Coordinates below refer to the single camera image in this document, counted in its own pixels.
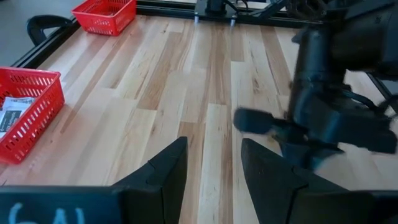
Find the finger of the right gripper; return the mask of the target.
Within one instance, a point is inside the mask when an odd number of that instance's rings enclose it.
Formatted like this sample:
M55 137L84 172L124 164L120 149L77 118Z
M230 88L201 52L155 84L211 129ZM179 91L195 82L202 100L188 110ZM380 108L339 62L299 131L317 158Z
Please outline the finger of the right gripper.
M330 124L311 130L310 140L313 143L310 153L311 170L315 170L329 157L344 154L344 150L338 147L339 143L386 154L395 153L398 145L398 137L389 128L345 124Z
M266 111L238 108L234 112L233 124L244 133L272 133L285 159L302 168L311 167L311 149L304 139L305 130L294 123L275 118Z

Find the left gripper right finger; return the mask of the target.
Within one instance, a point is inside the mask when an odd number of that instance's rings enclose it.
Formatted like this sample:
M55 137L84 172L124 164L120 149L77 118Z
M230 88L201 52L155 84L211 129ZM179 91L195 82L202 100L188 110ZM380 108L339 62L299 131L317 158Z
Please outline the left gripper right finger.
M398 224L398 190L347 190L248 138L241 160L260 224Z

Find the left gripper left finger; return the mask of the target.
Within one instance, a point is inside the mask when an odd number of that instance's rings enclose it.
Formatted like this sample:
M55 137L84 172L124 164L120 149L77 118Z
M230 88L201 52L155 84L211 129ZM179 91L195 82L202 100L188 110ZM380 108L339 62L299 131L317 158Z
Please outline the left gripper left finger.
M0 224L178 224L188 139L111 186L0 187Z

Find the white printed first aid packet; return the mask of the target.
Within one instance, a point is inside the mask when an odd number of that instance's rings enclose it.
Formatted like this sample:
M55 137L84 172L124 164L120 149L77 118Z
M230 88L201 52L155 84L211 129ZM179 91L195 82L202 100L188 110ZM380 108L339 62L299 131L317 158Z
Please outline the white printed first aid packet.
M20 118L22 110L20 108L9 108L0 110L0 138L2 138L9 128Z
M35 98L32 97L25 97L25 98L13 98L7 96L5 98L5 101L2 105L3 109L7 108L21 108L21 109L27 109L33 102L35 101Z

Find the red plastic basket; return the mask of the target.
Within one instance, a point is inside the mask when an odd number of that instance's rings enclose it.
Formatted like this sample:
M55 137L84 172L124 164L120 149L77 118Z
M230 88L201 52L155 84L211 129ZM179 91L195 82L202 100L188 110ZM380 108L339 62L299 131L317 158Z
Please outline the red plastic basket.
M136 16L136 0L86 0L72 14L86 32L118 36Z
M59 72L0 67L0 107L7 96L34 99L0 138L0 162L21 163L62 109L65 99L60 76Z

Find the black curved frame bracket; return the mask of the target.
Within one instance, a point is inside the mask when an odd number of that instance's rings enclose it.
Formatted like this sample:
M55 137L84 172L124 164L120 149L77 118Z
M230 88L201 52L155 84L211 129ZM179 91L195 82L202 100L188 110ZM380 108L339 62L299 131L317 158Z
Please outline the black curved frame bracket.
M37 47L47 39L44 30L57 27L70 27L73 22L70 19L56 15L38 15L31 17L26 24L28 36Z

